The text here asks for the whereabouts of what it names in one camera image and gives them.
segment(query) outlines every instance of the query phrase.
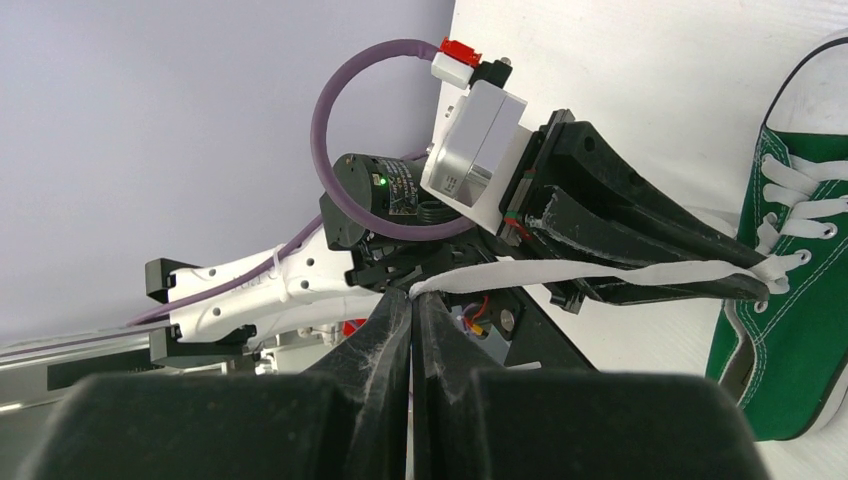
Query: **red and white connector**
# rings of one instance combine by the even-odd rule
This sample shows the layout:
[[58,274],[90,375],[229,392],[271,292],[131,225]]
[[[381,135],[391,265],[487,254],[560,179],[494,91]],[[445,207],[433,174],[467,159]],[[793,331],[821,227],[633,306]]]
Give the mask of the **red and white connector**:
[[465,90],[474,75],[474,69],[480,65],[483,56],[473,48],[445,37],[439,47],[439,53],[433,58],[430,73],[443,82]]

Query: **label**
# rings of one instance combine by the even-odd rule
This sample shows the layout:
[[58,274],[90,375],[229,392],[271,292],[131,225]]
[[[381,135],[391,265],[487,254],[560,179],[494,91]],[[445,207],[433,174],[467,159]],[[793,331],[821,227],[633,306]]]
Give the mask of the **label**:
[[412,179],[409,167],[400,160],[376,160],[386,171],[384,188],[389,190],[389,215],[417,215],[419,186]]

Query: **white shoelace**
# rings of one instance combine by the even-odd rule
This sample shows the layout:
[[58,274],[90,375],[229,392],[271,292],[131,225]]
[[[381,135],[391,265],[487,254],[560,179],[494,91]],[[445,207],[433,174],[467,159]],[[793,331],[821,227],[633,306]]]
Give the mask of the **white shoelace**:
[[[848,180],[848,161],[813,163],[790,156],[791,167],[766,155],[763,175],[771,182],[763,189],[767,202],[789,207],[789,215],[778,232],[776,215],[767,215],[757,229],[757,252],[771,253],[781,236],[832,238],[836,225],[816,221],[848,211],[848,199],[810,200],[819,184],[828,180]],[[772,294],[789,291],[786,272],[810,261],[811,254],[799,250],[789,255],[769,255],[750,270],[719,261],[689,261],[656,264],[636,270],[621,270],[571,260],[518,260],[458,268],[412,286],[409,296],[424,292],[472,293],[577,278],[618,277],[635,285],[679,285],[720,280],[744,274],[765,283]]]

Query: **green shoe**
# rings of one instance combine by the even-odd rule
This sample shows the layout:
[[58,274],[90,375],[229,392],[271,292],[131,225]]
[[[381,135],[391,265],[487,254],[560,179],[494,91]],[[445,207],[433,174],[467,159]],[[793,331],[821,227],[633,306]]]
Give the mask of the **green shoe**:
[[759,440],[821,428],[848,390],[848,31],[790,74],[757,142],[738,240],[781,256],[789,291],[725,302],[707,364]]

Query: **shoe tongue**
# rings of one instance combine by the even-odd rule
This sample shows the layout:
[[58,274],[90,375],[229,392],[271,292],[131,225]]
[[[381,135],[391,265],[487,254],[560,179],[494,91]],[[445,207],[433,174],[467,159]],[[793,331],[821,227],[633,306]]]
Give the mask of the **shoe tongue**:
[[848,135],[772,132],[789,154],[815,163],[848,160]]

